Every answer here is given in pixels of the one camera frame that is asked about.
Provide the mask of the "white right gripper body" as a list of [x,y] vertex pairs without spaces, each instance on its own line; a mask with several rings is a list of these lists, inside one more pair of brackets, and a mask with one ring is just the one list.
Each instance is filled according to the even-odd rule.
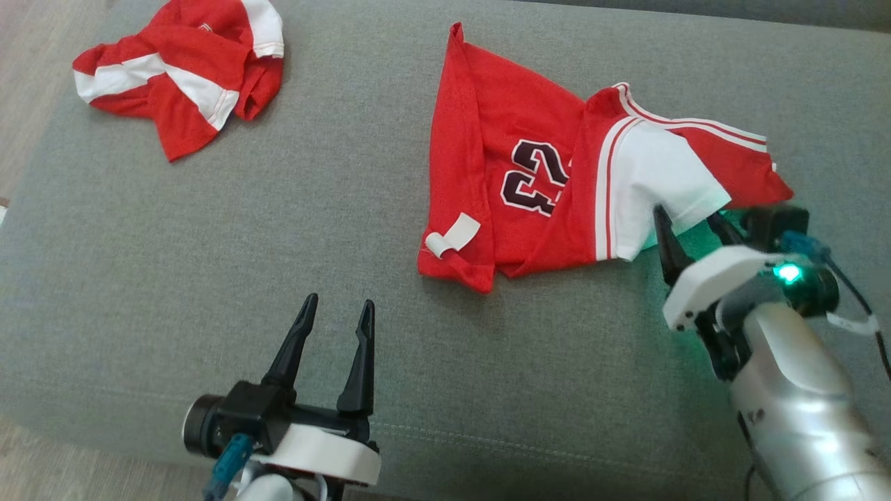
[[723,246],[684,267],[662,315],[675,332],[694,332],[713,372],[732,383],[748,363],[771,363],[790,352],[780,336],[791,332],[791,308],[773,270],[788,260],[743,245]]

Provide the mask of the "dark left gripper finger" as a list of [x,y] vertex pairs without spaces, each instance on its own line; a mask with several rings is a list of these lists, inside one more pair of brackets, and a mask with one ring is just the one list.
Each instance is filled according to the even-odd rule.
[[264,385],[294,390],[303,348],[305,348],[306,340],[314,329],[318,302],[319,296],[317,293],[310,293],[306,297],[298,317],[294,320],[289,332],[287,332],[276,357],[271,362],[270,368],[262,377]]
[[340,413],[368,418],[374,411],[375,304],[366,299],[356,328],[357,347],[336,408]]

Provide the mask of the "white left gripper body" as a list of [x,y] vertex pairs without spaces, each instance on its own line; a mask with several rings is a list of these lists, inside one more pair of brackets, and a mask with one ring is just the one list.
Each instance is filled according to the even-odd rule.
[[339,413],[315,406],[285,410],[287,429],[274,452],[255,453],[252,462],[278,472],[322,475],[342,483],[375,486],[381,475],[381,454],[370,438],[368,416]]

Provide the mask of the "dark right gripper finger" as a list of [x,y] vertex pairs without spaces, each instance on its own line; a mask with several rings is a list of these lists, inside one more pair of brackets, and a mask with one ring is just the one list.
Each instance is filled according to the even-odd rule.
[[746,244],[743,234],[721,212],[713,213],[706,220],[710,231],[719,238],[723,246],[743,246]]
[[662,204],[654,207],[653,218],[662,275],[665,284],[674,288],[681,273],[693,265],[695,260],[682,248],[677,235],[672,231],[672,220]]

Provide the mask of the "red jersey with number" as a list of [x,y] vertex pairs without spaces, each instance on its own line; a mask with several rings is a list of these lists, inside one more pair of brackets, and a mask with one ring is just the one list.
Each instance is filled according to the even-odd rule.
[[636,258],[723,209],[786,202],[765,136],[647,111],[630,85],[583,100],[449,32],[432,118],[419,274],[489,293],[494,276]]

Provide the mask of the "red shorts with white stripes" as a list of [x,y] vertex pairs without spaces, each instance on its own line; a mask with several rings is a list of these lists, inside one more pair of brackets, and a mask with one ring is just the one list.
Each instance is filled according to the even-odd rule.
[[168,0],[136,34],[83,51],[72,70],[98,110],[147,118],[169,162],[255,120],[283,82],[283,20],[271,0]]

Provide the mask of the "large grey sofa seat cushion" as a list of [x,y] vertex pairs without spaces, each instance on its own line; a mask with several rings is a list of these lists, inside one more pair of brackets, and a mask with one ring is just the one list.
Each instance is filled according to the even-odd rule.
[[0,226],[0,415],[200,464],[187,407],[257,381],[320,295],[300,403],[343,389],[377,307],[379,491],[430,501],[739,500],[749,454],[654,250],[488,295],[419,276],[452,23],[588,98],[764,134],[811,231],[891,323],[891,34],[519,2],[286,0],[281,91],[168,163],[67,75]]

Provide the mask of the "small grey sofa seat cushion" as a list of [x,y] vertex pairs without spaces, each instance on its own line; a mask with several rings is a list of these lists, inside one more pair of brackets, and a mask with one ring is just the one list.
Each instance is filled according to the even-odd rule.
[[516,0],[891,33],[891,0]]

